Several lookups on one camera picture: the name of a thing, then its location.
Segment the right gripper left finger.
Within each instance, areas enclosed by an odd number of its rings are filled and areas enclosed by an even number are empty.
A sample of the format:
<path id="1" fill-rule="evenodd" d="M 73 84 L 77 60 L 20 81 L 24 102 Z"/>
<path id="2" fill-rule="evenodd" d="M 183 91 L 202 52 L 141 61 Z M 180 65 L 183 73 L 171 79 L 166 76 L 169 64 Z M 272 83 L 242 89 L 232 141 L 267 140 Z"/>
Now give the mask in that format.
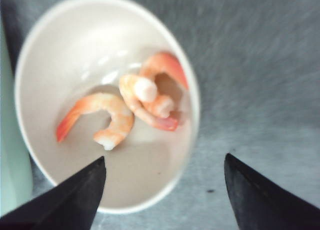
<path id="1" fill-rule="evenodd" d="M 106 182 L 104 157 L 0 218 L 2 230 L 89 230 Z"/>

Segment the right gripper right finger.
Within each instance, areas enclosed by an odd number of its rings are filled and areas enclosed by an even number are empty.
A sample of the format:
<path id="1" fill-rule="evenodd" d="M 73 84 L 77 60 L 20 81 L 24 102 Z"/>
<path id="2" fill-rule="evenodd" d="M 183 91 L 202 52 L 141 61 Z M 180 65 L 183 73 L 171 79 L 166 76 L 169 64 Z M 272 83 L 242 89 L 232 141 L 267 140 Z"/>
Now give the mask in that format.
<path id="1" fill-rule="evenodd" d="M 230 153 L 224 159 L 228 198 L 241 230 L 318 230 L 320 210 Z"/>

